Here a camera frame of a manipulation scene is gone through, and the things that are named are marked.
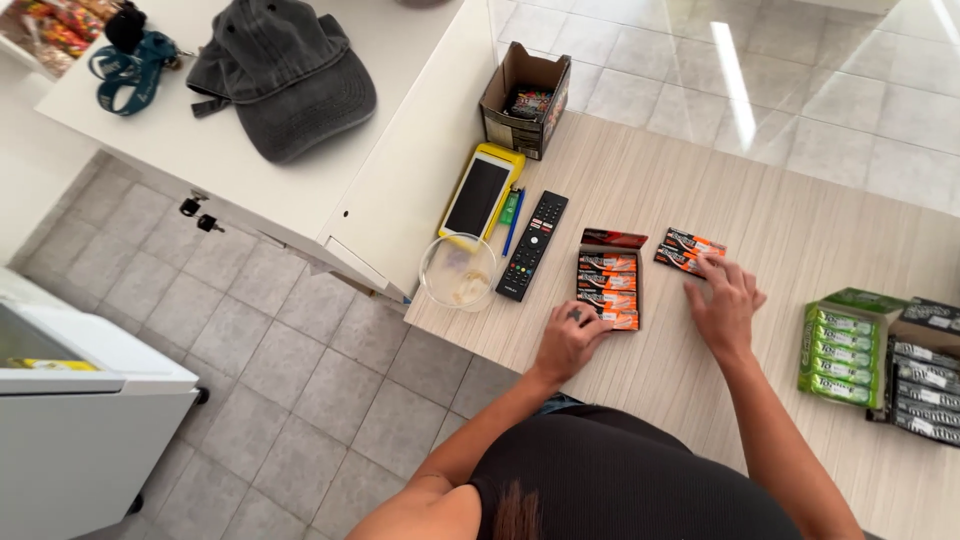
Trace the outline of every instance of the baseball cap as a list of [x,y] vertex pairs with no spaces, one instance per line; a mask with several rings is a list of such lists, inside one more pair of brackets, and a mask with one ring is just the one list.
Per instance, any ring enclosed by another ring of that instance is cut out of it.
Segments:
[[373,116],[376,90],[332,15],[299,0],[233,0],[213,19],[213,39],[187,86],[214,99],[197,118],[232,103],[266,160],[284,163]]

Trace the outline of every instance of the black tank top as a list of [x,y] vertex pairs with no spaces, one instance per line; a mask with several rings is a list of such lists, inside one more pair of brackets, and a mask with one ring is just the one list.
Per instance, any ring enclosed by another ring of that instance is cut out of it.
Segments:
[[483,505],[478,540],[491,540],[499,498],[514,480],[538,494],[540,540],[802,538],[750,479],[598,405],[532,417],[493,441],[469,481]]

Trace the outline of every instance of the blue lanyard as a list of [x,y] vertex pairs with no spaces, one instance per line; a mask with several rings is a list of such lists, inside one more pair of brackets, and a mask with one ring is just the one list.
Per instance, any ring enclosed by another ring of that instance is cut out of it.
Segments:
[[[160,71],[176,58],[177,46],[160,32],[145,33],[132,55],[120,52],[113,45],[101,48],[87,64],[90,72],[103,81],[97,88],[97,103],[120,116],[146,109],[154,101]],[[114,101],[123,86],[133,86],[133,94],[126,105],[117,109]]]

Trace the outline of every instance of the black remote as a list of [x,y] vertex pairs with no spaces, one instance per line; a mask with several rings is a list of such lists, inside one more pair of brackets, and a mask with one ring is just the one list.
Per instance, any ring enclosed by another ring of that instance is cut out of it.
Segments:
[[527,225],[527,230],[523,232],[523,237],[517,243],[513,256],[510,257],[510,264],[503,271],[500,283],[496,286],[496,292],[512,300],[523,301],[527,286],[534,277],[540,259],[543,258],[550,236],[553,236],[560,217],[564,215],[568,201],[569,199],[564,196],[543,191],[534,209],[534,215]]

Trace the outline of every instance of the pen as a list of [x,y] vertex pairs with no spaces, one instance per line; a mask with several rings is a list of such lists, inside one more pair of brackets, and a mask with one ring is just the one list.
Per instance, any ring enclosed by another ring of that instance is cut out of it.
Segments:
[[510,222],[510,231],[507,233],[507,241],[503,244],[503,254],[501,257],[506,257],[507,252],[510,251],[510,241],[514,239],[514,229],[516,228],[516,220],[520,217],[520,207],[523,206],[523,195],[527,192],[526,189],[521,189],[519,196],[516,197],[516,208],[514,209],[514,219]]

